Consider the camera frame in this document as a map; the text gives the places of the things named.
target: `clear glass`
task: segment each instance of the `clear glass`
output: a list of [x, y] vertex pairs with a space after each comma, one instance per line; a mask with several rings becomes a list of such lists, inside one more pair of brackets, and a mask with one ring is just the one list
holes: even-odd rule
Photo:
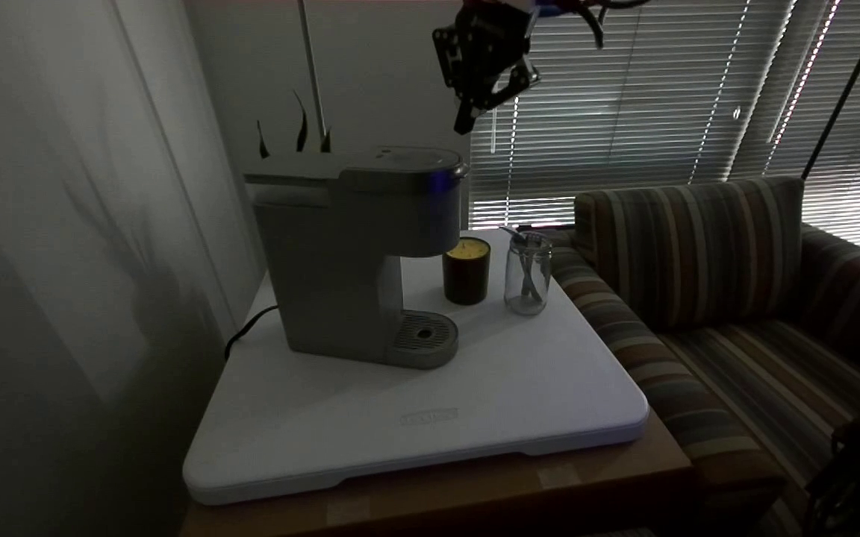
[[533, 316], [547, 307], [553, 241], [511, 238], [503, 304], [520, 316]]

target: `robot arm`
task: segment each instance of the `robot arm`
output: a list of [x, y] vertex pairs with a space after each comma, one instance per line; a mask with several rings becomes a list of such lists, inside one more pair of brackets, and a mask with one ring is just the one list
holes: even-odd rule
[[632, 8], [641, 2], [647, 0], [530, 0], [530, 11], [526, 11], [502, 0], [463, 0], [453, 28], [432, 31], [442, 77], [460, 99], [453, 131], [470, 131], [479, 111], [491, 111], [541, 80], [536, 68], [526, 59], [527, 31], [536, 17], [573, 11], [588, 23], [596, 47], [602, 47], [605, 8]]

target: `couch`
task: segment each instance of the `couch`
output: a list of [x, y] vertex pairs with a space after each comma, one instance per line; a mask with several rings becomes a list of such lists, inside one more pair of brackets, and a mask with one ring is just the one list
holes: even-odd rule
[[799, 222], [803, 183], [584, 192], [553, 274], [691, 459], [681, 533], [799, 533], [860, 417], [860, 247]]

